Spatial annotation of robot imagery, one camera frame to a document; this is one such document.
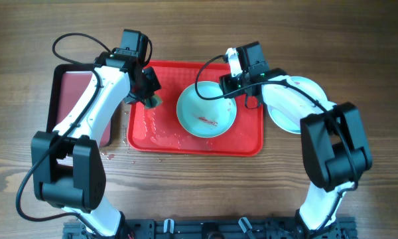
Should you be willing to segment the green yellow sponge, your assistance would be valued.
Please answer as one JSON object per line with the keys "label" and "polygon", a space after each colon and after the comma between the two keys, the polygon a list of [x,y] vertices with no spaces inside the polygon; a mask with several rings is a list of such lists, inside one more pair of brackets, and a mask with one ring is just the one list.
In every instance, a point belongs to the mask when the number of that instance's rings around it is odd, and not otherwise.
{"label": "green yellow sponge", "polygon": [[144,100],[145,109],[153,109],[162,104],[162,99],[160,96],[154,94],[153,96]]}

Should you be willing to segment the light blue plate back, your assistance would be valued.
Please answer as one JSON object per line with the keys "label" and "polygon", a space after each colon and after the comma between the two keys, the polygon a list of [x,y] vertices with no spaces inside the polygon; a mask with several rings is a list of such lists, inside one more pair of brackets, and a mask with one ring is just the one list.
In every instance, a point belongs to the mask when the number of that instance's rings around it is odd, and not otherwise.
{"label": "light blue plate back", "polygon": [[237,105],[234,99],[215,99],[221,95],[222,90],[216,82],[201,81],[188,86],[176,104],[176,115],[181,126],[201,138],[225,133],[236,119]]}

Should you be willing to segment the light blue plate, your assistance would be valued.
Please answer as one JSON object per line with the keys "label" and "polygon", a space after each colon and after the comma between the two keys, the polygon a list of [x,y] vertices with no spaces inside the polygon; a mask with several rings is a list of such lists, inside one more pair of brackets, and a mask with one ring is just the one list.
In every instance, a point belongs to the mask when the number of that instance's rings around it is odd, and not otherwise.
{"label": "light blue plate", "polygon": [[[331,110],[336,103],[328,100],[324,90],[311,79],[302,76],[291,76],[290,85],[296,86],[311,98],[321,104],[326,110]],[[300,134],[300,120],[310,114],[321,114],[322,110],[309,99],[291,88],[276,84],[266,84],[262,87],[263,101],[267,105],[270,118],[281,129],[294,134]]]}
{"label": "light blue plate", "polygon": [[221,95],[222,90],[216,82],[201,81],[188,86],[176,104],[176,115],[181,126],[201,138],[225,133],[236,119],[237,105],[234,99],[215,99]]}

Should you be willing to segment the light blue plate front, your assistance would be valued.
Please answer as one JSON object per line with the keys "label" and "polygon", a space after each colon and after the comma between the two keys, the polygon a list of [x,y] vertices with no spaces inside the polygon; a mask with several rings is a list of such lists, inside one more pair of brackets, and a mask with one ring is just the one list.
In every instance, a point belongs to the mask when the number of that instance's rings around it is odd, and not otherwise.
{"label": "light blue plate front", "polygon": [[[311,98],[321,104],[326,110],[331,110],[336,103],[328,100],[324,90],[311,79],[302,76],[291,76],[290,85],[296,86]],[[263,101],[267,105],[270,118],[281,129],[294,134],[300,134],[300,120],[310,114],[321,114],[322,110],[309,99],[291,88],[276,84],[266,84],[262,87]]]}

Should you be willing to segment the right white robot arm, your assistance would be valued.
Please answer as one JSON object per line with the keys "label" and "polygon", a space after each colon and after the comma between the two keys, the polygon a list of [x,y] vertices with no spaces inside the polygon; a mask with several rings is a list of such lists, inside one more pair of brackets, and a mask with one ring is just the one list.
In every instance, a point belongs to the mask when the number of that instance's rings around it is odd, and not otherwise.
{"label": "right white robot arm", "polygon": [[279,111],[300,131],[302,161],[310,187],[297,210],[300,236],[312,238],[336,221],[344,195],[372,166],[360,113],[350,102],[335,104],[297,84],[280,68],[271,69],[258,42],[229,48],[223,56],[230,73],[220,77],[225,98],[256,97]]}

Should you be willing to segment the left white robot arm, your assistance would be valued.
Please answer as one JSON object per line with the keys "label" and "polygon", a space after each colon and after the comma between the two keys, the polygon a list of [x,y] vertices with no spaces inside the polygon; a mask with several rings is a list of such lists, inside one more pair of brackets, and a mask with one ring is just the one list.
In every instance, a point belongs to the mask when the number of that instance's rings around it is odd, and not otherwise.
{"label": "left white robot arm", "polygon": [[38,200],[77,217],[95,238],[130,238],[133,231],[124,214],[104,195],[99,144],[121,101],[153,108],[161,85],[143,59],[120,50],[101,53],[88,69],[91,80],[74,108],[51,132],[34,135],[28,175]]}

